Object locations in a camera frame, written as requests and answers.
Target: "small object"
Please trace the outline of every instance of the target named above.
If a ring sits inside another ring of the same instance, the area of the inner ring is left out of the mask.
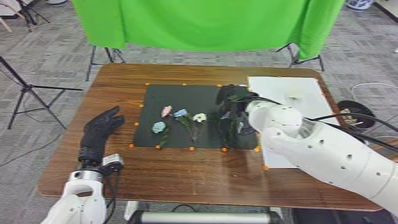
[[[158,134],[165,130],[165,122],[160,121],[153,124],[153,133]]]
[[[208,116],[206,116],[206,114],[204,113],[201,113],[201,114],[197,114],[196,116],[194,116],[194,121],[196,122],[203,122],[203,121],[206,121],[206,119],[208,119]]]
[[[338,103],[339,111],[341,113],[359,113],[364,115],[375,116],[375,113],[371,112],[370,108],[355,101],[343,100]],[[343,121],[348,124],[348,126],[357,130],[359,132],[366,131],[368,128],[375,126],[375,121],[355,116],[343,116]]]
[[[375,0],[347,0],[345,4],[348,9],[354,9],[355,11],[363,11],[370,8],[373,3],[375,3]]]
[[[187,115],[187,110],[181,109],[176,113],[174,113],[174,117],[183,117]]]
[[[172,106],[164,107],[164,110],[162,110],[162,118],[169,116],[171,110],[172,110]]]

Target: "black cable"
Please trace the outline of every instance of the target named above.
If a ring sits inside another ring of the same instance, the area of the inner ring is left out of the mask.
[[[395,125],[391,125],[384,120],[380,120],[379,118],[371,117],[370,115],[366,114],[359,114],[359,113],[341,113],[341,114],[332,114],[329,116],[324,116],[324,117],[318,117],[318,118],[313,118],[309,119],[311,121],[320,121],[320,120],[325,120],[327,118],[332,118],[332,117],[341,117],[341,116],[355,116],[355,117],[363,117],[373,121],[377,121],[380,124],[384,124],[396,132],[398,132],[398,128],[395,127]]]
[[[181,204],[174,207],[172,212],[176,212],[180,207],[188,207],[192,209],[194,212],[197,212],[196,208],[188,205],[188,204]]]
[[[112,204],[112,209],[110,209],[109,217],[107,217],[107,220],[105,220],[103,224],[109,223],[109,220],[110,220],[112,215],[114,215],[114,212],[116,212],[116,200],[117,200],[117,190],[119,190],[119,185],[121,185],[121,171],[117,171],[116,189],[114,189],[112,199],[110,199],[110,202],[109,202],[109,205]]]
[[[20,156],[16,156],[5,163],[0,164],[0,167],[4,167],[11,162],[14,162],[14,160],[18,160],[25,155],[29,155],[32,152],[43,150],[48,145],[52,145],[52,143],[59,140],[59,137],[61,137],[61,133],[55,137],[55,139],[37,148],[37,149],[32,149],[30,151],[27,151]]]
[[[368,140],[371,143],[375,143],[377,145],[380,145],[384,148],[387,148],[391,151],[398,152],[398,148],[387,144],[386,142],[382,142],[379,139],[375,139],[373,137],[370,137],[368,135],[357,133],[355,131],[345,129],[341,126],[325,123],[327,125],[331,125],[334,128],[338,128],[347,134],[350,134],[354,137],[361,138],[363,140]]]
[[[107,187],[109,187],[109,192],[110,192],[110,195],[112,195],[112,198],[109,200],[109,203],[107,203],[107,208],[114,202],[114,195],[116,195],[116,191],[114,191],[114,186],[112,186],[112,183],[110,183],[110,180],[109,180],[109,177],[105,176],[105,183],[107,183]]]

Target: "green screen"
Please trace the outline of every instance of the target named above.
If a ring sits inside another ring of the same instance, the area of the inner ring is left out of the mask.
[[[194,52],[300,47],[315,58],[345,0],[75,0],[89,43]]]

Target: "robotic hand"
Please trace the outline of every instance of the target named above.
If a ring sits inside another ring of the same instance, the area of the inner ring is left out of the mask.
[[[327,184],[363,195],[398,215],[398,165],[345,131],[267,99],[242,97],[261,145]]]
[[[109,136],[125,124],[125,116],[116,116],[117,112],[119,107],[114,107],[85,125],[78,152],[82,167],[69,175],[61,200],[41,224],[103,224],[105,222],[101,179],[123,169],[119,154],[103,158]],[[91,196],[80,197],[80,193],[91,193]]]

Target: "white board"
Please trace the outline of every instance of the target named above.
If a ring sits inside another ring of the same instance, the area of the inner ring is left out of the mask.
[[[251,76],[249,88],[261,97],[295,107],[308,118],[332,114],[332,108],[315,78]],[[339,124],[336,118],[325,121]],[[265,147],[263,159],[270,168],[295,168],[286,158]]]

